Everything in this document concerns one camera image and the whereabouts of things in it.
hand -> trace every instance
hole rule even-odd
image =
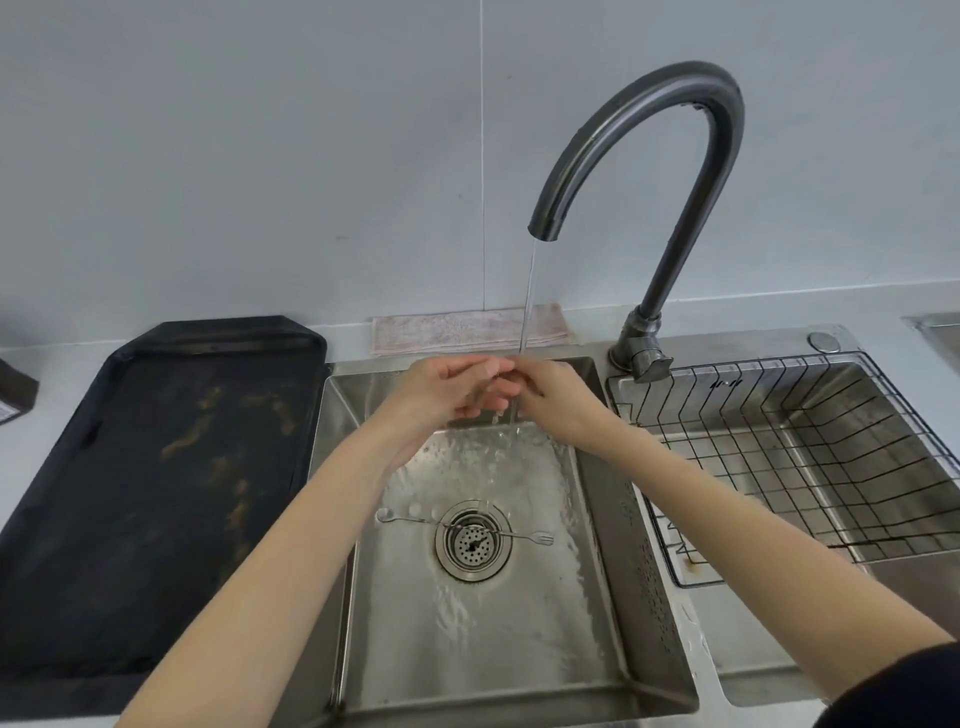
[[[521,411],[560,442],[599,454],[611,428],[623,425],[566,362],[510,358],[509,377],[523,387]]]
[[[477,417],[483,409],[502,413],[521,389],[518,382],[501,376],[513,368],[510,359],[485,354],[436,356],[414,363],[370,420],[396,447],[392,470],[410,460],[451,420]]]

wire rack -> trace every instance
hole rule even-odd
[[[960,549],[960,465],[866,354],[671,374],[612,379],[621,416],[849,561]],[[722,583],[647,507],[677,584]]]

sink drain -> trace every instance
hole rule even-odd
[[[483,581],[503,569],[512,543],[494,533],[510,530],[500,509],[480,500],[465,500],[444,513],[441,521],[450,526],[437,526],[434,544],[440,565],[450,576]]]

towel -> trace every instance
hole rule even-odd
[[[573,334],[559,304],[535,305],[530,319],[528,347],[572,343]],[[522,308],[427,316],[381,316],[373,319],[372,353],[387,356],[519,349],[522,325]]]

countertop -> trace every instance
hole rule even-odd
[[[575,309],[564,314],[581,343],[616,338],[629,306]],[[732,330],[846,327],[948,448],[960,453],[960,380],[904,317],[960,310],[960,280],[804,291],[669,303],[661,340]],[[314,327],[329,342],[331,361],[369,357],[369,324]],[[0,350],[20,371],[40,381],[36,409],[0,426],[0,518],[23,496],[104,360],[122,341]],[[817,701],[778,706],[777,724],[809,726]],[[26,728],[107,728],[114,717],[9,723]]]

